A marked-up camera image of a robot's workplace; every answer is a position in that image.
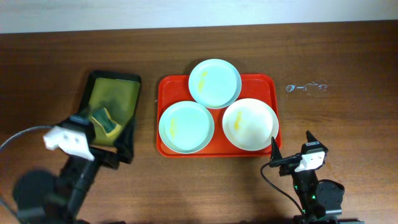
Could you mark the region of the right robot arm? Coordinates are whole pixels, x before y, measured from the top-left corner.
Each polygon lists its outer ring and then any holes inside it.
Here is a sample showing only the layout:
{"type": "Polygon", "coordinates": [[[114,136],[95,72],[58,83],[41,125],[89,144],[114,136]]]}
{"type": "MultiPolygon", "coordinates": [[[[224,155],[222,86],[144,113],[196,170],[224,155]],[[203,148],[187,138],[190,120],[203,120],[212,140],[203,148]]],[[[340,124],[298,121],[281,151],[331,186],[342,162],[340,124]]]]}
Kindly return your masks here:
{"type": "Polygon", "coordinates": [[[279,175],[289,175],[294,191],[299,198],[295,205],[300,215],[293,217],[293,223],[338,223],[342,214],[341,204],[345,188],[328,179],[318,180],[316,170],[325,164],[328,148],[318,141],[310,131],[301,151],[283,158],[275,138],[271,138],[271,159],[267,165],[278,167],[279,175]]]}

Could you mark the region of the white plate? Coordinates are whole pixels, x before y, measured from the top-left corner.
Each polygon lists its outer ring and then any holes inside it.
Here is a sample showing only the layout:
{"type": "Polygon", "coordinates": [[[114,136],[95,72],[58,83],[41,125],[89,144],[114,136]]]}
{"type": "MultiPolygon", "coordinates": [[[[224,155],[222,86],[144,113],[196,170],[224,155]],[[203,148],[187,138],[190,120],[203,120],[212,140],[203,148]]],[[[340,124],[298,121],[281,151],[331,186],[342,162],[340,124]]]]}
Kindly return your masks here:
{"type": "Polygon", "coordinates": [[[244,98],[232,103],[222,119],[224,135],[245,151],[260,151],[271,145],[279,132],[276,112],[265,102],[244,98]]]}

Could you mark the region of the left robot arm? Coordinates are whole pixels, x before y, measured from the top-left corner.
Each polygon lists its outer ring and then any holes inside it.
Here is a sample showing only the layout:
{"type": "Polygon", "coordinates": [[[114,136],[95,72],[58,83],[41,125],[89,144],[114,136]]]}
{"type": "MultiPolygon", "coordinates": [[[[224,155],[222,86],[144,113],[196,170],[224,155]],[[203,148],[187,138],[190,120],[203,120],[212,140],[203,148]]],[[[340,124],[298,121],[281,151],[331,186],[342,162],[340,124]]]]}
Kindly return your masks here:
{"type": "Polygon", "coordinates": [[[22,223],[86,223],[77,218],[100,167],[118,169],[130,164],[134,122],[129,121],[114,141],[117,152],[89,147],[93,159],[70,154],[58,176],[46,170],[32,170],[14,185],[17,218],[22,223]]]}

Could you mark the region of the light blue plate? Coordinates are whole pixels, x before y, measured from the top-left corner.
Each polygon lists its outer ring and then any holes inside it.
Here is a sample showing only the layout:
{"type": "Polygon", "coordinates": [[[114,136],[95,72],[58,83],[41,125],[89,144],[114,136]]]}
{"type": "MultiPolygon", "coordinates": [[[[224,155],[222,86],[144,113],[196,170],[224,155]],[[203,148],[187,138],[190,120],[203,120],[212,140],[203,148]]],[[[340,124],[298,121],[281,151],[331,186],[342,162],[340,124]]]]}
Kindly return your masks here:
{"type": "Polygon", "coordinates": [[[193,99],[211,109],[225,108],[236,101],[242,85],[236,67],[215,58],[200,62],[188,78],[188,89],[193,99]]]}
{"type": "Polygon", "coordinates": [[[162,142],[173,152],[193,154],[207,146],[215,132],[215,122],[201,104],[180,101],[169,106],[161,115],[158,133],[162,142]]]}

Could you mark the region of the yellow green sponge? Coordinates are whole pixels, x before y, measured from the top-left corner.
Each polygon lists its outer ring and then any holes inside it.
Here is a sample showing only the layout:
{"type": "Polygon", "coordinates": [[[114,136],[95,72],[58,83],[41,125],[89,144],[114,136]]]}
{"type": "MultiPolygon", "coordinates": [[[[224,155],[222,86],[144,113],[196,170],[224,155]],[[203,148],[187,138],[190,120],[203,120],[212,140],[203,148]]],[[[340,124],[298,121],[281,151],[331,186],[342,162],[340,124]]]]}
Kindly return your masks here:
{"type": "Polygon", "coordinates": [[[114,136],[121,129],[121,125],[111,118],[106,108],[94,111],[91,119],[100,125],[107,137],[114,136]]]}

